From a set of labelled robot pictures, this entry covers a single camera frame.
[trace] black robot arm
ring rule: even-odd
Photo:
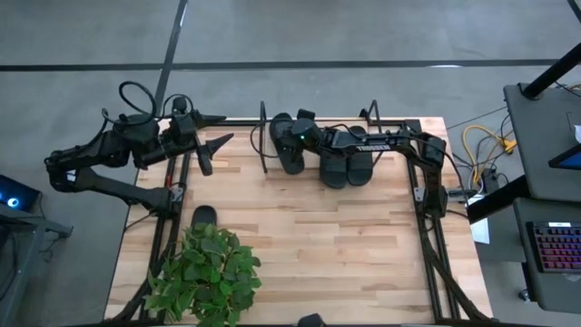
[[[170,119],[170,126],[160,133],[158,122],[150,114],[120,115],[112,121],[103,111],[105,122],[99,133],[89,143],[73,148],[53,151],[44,159],[53,188],[60,192],[76,193],[94,191],[121,198],[128,204],[142,204],[151,212],[170,208],[172,190],[170,185],[143,189],[98,175],[91,167],[102,164],[122,167],[128,164],[130,154],[139,169],[147,169],[174,156],[195,151],[204,175],[212,174],[211,158],[218,149],[233,137],[226,134],[202,144],[197,132],[203,127],[217,124],[225,116],[200,114],[191,108],[183,97],[173,100],[172,113],[163,118]],[[105,131],[107,122],[113,128]]]
[[[403,154],[424,173],[425,189],[419,212],[425,217],[441,218],[446,215],[448,195],[442,186],[446,142],[428,133],[400,130],[396,133],[357,135],[334,127],[319,128],[313,119],[299,118],[288,131],[286,145],[296,154],[302,150],[337,158],[348,158],[356,153],[395,151]]]

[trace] gray floor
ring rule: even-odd
[[[0,21],[0,64],[162,63],[177,4],[0,1],[0,13],[7,13]],[[216,0],[189,3],[175,62],[550,59],[575,45],[579,32],[581,24],[565,0]],[[260,100],[269,115],[302,107],[321,116],[351,116],[377,99],[385,116],[443,116],[451,126],[502,107],[503,85],[530,81],[544,69],[173,72],[167,94],[189,94],[202,112],[229,116],[257,115]],[[20,325],[102,318],[127,206],[96,193],[53,191],[42,159],[53,149],[90,139],[102,107],[112,114],[126,111],[116,93],[120,82],[133,79],[155,90],[158,78],[159,72],[0,73],[0,135],[6,140],[0,144],[0,173],[43,191],[47,215],[74,225],[73,236],[55,246],[50,263],[39,257]],[[562,81],[581,81],[581,74],[571,72]],[[506,114],[471,124],[497,130]],[[448,131],[452,149],[463,157],[466,125]],[[470,133],[468,143],[474,148],[482,136]],[[510,179],[522,174],[517,152],[497,166]],[[100,172],[126,182],[136,174],[132,167]],[[489,259],[481,256],[495,317],[577,324],[577,315],[521,302],[519,266]]]

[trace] blue light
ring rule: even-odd
[[[11,207],[11,208],[17,207],[18,204],[20,204],[20,201],[18,201],[18,199],[16,199],[16,198],[10,198],[8,200],[8,206]]]

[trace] green leaves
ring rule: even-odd
[[[235,327],[261,287],[254,271],[260,266],[236,234],[196,224],[184,231],[182,252],[163,264],[160,276],[148,272],[153,292],[144,297],[146,309],[166,311],[172,322],[187,310],[200,320],[198,327]]]

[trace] wooden tabletop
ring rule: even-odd
[[[448,139],[442,118],[418,119],[424,131]],[[358,119],[341,120],[365,126]],[[336,118],[318,121],[319,126],[337,123]],[[192,158],[181,223],[181,228],[189,226],[197,206],[211,205],[219,227],[237,233],[261,258],[257,272],[262,287],[241,323],[296,323],[315,312],[337,324],[433,322],[403,155],[383,154],[365,186],[332,190],[319,181],[319,161],[311,154],[305,154],[306,169],[298,175],[287,175],[276,159],[267,160],[265,174],[250,146],[250,129],[202,130],[202,139],[227,133],[234,137],[214,156],[212,176],[202,176]],[[254,139],[258,144],[258,133]],[[268,139],[266,152],[274,154]],[[175,181],[180,163],[178,159]],[[140,171],[137,185],[163,185],[166,165]],[[458,187],[450,163],[442,174],[446,186]],[[134,206],[127,223],[146,214]],[[449,214],[442,225],[454,278],[479,310],[491,316],[468,221]],[[124,235],[105,318],[115,316],[145,278],[154,229],[152,218]],[[438,289],[449,316],[440,279]],[[186,315],[182,322],[196,319]]]

